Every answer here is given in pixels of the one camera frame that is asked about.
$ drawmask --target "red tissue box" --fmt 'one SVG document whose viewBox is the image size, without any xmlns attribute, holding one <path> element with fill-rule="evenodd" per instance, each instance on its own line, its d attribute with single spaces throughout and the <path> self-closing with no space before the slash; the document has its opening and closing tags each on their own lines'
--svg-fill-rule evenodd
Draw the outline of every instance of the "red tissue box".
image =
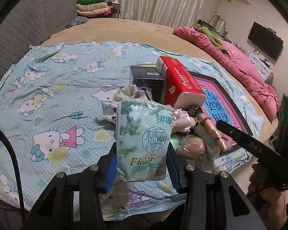
<svg viewBox="0 0 288 230">
<path fill-rule="evenodd" d="M 156 67 L 165 78 L 164 104 L 182 109 L 203 105 L 206 100 L 205 93 L 179 60 L 160 56 Z"/>
</svg>

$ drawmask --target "white cabinet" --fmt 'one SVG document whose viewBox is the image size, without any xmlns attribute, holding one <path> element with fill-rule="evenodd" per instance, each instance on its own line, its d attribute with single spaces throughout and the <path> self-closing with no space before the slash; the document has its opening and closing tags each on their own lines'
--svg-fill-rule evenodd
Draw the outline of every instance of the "white cabinet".
<svg viewBox="0 0 288 230">
<path fill-rule="evenodd" d="M 249 53 L 248 58 L 255 66 L 261 77 L 263 77 L 263 79 L 266 81 L 271 75 L 271 70 L 265 64 L 263 64 L 255 54 Z"/>
</svg>

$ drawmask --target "pink blanket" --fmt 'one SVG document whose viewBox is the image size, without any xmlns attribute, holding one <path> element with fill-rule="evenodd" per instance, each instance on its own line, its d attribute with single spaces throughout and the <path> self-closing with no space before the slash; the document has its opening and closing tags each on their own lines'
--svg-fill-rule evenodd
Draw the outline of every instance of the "pink blanket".
<svg viewBox="0 0 288 230">
<path fill-rule="evenodd" d="M 264 82 L 250 60 L 234 45 L 222 41 L 229 57 L 215 47 L 209 38 L 192 27 L 178 27 L 174 30 L 178 37 L 195 44 L 219 62 L 235 77 L 260 105 L 267 118 L 272 122 L 280 109 L 280 100 L 275 90 Z"/>
</svg>

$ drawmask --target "hello kitty bedsheet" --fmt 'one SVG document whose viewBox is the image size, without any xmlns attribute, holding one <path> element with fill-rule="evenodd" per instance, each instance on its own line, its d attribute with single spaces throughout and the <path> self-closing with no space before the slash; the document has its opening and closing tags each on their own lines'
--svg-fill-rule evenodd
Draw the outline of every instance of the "hello kitty bedsheet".
<svg viewBox="0 0 288 230">
<path fill-rule="evenodd" d="M 154 66 L 160 55 L 175 57 L 189 70 L 216 78 L 246 117 L 254 136 L 259 135 L 262 117 L 213 62 L 131 42 L 30 46 L 0 82 L 0 129 L 18 159 L 26 209 L 31 209 L 57 172 L 81 172 L 108 153 L 115 141 L 115 125 L 103 118 L 101 102 L 111 101 L 129 83 L 129 66 Z M 250 154 L 239 149 L 217 158 L 207 169 L 232 172 L 249 159 Z M 13 166 L 1 142 L 0 198 L 19 207 Z M 185 195 L 177 195 L 167 173 L 163 181 L 115 181 L 100 199 L 104 218 L 120 220 L 172 208 L 182 204 Z M 74 216 L 79 218 L 78 194 Z"/>
</svg>

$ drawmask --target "white curtain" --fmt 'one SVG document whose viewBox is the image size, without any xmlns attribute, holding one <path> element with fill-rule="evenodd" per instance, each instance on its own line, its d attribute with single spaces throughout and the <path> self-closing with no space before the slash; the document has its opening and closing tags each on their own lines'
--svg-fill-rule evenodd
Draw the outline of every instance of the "white curtain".
<svg viewBox="0 0 288 230">
<path fill-rule="evenodd" d="M 172 28 L 192 26 L 204 0 L 114 0 L 121 18 L 152 22 Z"/>
</svg>

